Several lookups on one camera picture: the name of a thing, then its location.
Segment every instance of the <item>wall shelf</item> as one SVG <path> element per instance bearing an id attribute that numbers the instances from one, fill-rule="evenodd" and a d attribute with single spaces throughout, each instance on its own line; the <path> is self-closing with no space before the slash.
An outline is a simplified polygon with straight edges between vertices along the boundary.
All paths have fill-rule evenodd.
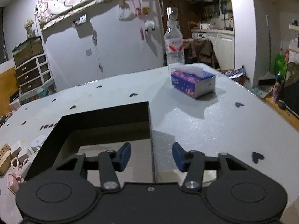
<path id="1" fill-rule="evenodd" d="M 299 53 L 299 48 L 298 47 L 289 45 L 289 49 L 292 50 L 292 51 L 295 51 L 295 52 Z"/>
<path id="2" fill-rule="evenodd" d="M 299 32 L 299 26 L 295 26 L 295 25 L 290 25 L 290 24 L 289 24 L 289 29 L 290 29 L 290 30 L 295 30 L 295 31 L 298 31 L 298 32 Z"/>

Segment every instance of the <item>silver bolt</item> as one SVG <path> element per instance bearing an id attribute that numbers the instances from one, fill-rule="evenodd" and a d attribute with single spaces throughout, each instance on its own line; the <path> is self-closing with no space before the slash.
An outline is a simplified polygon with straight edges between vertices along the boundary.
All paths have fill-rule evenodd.
<path id="1" fill-rule="evenodd" d="M 155 190 L 156 190 L 155 187 L 148 187 L 148 188 L 147 188 L 147 191 L 150 191 L 150 192 L 153 192 L 153 191 L 155 191 Z"/>
<path id="2" fill-rule="evenodd" d="M 108 181 L 103 184 L 104 189 L 112 190 L 118 187 L 118 184 L 114 181 Z"/>
<path id="3" fill-rule="evenodd" d="M 199 183 L 196 182 L 196 181 L 188 181 L 185 183 L 185 186 L 188 188 L 188 189 L 196 189 L 199 187 Z"/>

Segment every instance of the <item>wooden surface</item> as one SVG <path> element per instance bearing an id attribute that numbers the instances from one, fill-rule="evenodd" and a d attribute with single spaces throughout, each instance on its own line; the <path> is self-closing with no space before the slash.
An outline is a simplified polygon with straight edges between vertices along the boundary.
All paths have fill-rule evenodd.
<path id="1" fill-rule="evenodd" d="M 280 116 L 288 121 L 296 130 L 299 131 L 299 119 L 293 115 L 288 109 L 282 110 L 277 103 L 272 102 L 272 97 L 266 97 L 265 101 L 270 105 Z"/>
<path id="2" fill-rule="evenodd" d="M 0 74 L 0 117 L 10 111 L 9 97 L 18 89 L 14 67 Z"/>
<path id="3" fill-rule="evenodd" d="M 192 32 L 188 29 L 188 21 L 193 21 L 199 23 L 201 21 L 201 10 L 202 7 L 198 4 L 189 4 L 187 0 L 162 0 L 163 1 L 163 28 L 164 33 L 167 30 L 167 7 L 177 7 L 178 8 L 178 19 L 181 27 L 181 32 L 184 39 L 192 38 Z"/>

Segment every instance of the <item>tissue box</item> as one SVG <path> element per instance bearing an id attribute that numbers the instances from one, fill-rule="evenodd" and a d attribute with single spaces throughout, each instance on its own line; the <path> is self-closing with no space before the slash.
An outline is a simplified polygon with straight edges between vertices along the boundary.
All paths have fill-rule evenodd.
<path id="1" fill-rule="evenodd" d="M 171 73 L 173 86 L 195 99 L 215 90 L 215 78 L 207 71 L 203 72 L 203 77 L 181 71 Z"/>

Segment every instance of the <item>range hood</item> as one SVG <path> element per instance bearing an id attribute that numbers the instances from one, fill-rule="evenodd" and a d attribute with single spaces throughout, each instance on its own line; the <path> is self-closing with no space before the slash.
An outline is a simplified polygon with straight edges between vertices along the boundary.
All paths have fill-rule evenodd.
<path id="1" fill-rule="evenodd" d="M 190 0 L 189 3 L 191 4 L 201 3 L 202 6 L 210 6 L 210 5 L 218 4 L 219 0 Z"/>

